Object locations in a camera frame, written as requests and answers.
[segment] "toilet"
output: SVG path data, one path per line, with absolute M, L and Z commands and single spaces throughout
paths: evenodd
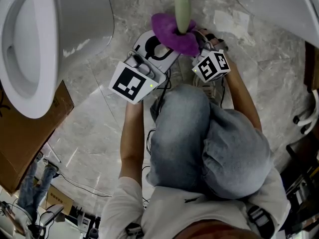
M 109 0 L 0 0 L 0 80 L 13 106 L 45 115 L 67 71 L 104 50 L 113 31 Z

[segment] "white t-shirt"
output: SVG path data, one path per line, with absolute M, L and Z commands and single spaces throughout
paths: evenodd
M 20 226 L 24 230 L 25 238 L 31 239 L 32 238 L 32 232 L 29 230 L 28 226 L 32 224 L 31 217 L 27 215 L 27 211 L 23 208 L 21 208 L 19 205 L 15 204 L 15 208 L 13 208 L 13 211 L 15 213 L 15 221 L 17 221 Z M 19 237 L 17 235 L 17 232 L 15 232 L 15 235 L 13 235 L 14 238 Z
M 247 216 L 247 206 L 266 210 L 277 231 L 286 220 L 290 202 L 287 200 L 278 171 L 273 168 L 262 188 L 248 203 L 237 200 L 211 201 L 199 193 L 155 187 L 146 210 L 142 189 L 132 178 L 122 177 L 112 198 L 107 202 L 99 227 L 100 239 L 126 239 L 125 228 L 130 223 L 141 225 L 144 239 L 171 239 L 194 222 L 219 220 L 241 229 L 253 230 Z

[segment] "jeans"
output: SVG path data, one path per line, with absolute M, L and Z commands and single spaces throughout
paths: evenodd
M 265 136 L 199 88 L 180 85 L 167 93 L 155 122 L 147 174 L 153 186 L 239 199 L 258 191 L 273 165 Z
M 36 222 L 39 204 L 49 190 L 53 176 L 57 172 L 55 167 L 46 166 L 41 178 L 41 184 L 39 186 L 34 186 L 33 181 L 37 169 L 37 163 L 41 158 L 42 154 L 40 153 L 36 160 L 30 165 L 19 189 L 19 198 L 17 202 L 18 206 L 25 209 L 30 214 L 32 222 Z

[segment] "toilet bowl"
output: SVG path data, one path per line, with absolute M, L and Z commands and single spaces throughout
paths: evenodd
M 0 0 L 0 80 L 29 118 L 49 110 L 68 70 L 109 44 L 109 0 Z

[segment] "cardboard box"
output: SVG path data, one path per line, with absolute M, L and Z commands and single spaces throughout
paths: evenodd
M 73 200 L 51 185 L 41 207 L 46 210 L 51 205 L 63 205 L 64 209 L 62 213 L 69 215 L 73 205 Z
M 13 107 L 0 85 L 0 185 L 9 194 L 19 189 L 29 165 L 73 108 L 62 82 L 49 111 L 30 119 Z

